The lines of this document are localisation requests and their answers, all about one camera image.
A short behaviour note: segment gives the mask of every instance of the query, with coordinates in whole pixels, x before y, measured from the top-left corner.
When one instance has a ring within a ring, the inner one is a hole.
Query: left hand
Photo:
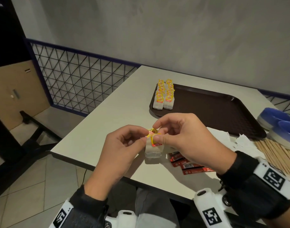
[[[128,171],[136,155],[146,146],[148,130],[141,126],[123,126],[106,136],[99,162],[86,182],[85,193],[105,200],[112,186]]]

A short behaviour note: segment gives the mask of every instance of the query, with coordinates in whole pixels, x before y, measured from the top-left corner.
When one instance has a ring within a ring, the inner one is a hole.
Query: white tracking band
[[[290,177],[285,176],[281,170],[271,166],[263,158],[258,157],[257,159],[260,163],[254,170],[254,174],[290,200]]]
[[[53,222],[51,223],[49,228],[60,228],[68,217],[68,214],[70,213],[72,208],[73,205],[67,199],[62,205],[62,208],[58,212],[57,216],[53,219]]]

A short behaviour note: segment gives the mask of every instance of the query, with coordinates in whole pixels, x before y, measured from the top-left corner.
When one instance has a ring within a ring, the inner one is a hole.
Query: chopsticks
[[[265,154],[268,162],[290,175],[290,150],[269,139],[257,141],[255,145]]]

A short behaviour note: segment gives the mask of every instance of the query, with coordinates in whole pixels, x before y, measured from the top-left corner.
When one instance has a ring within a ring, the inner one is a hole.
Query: hand
[[[105,200],[112,186],[128,171],[136,155],[146,146],[148,130],[127,125],[106,136],[98,164],[86,182],[85,193]]]
[[[219,142],[194,114],[170,113],[158,119],[153,128],[154,142],[178,149],[184,157],[199,165],[225,173],[234,163],[236,153]]]

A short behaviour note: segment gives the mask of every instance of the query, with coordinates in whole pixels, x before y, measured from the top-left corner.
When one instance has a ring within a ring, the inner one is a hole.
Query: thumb
[[[154,142],[177,147],[177,135],[157,134],[154,136]]]
[[[132,145],[128,146],[128,152],[138,154],[146,146],[146,137],[136,140]]]

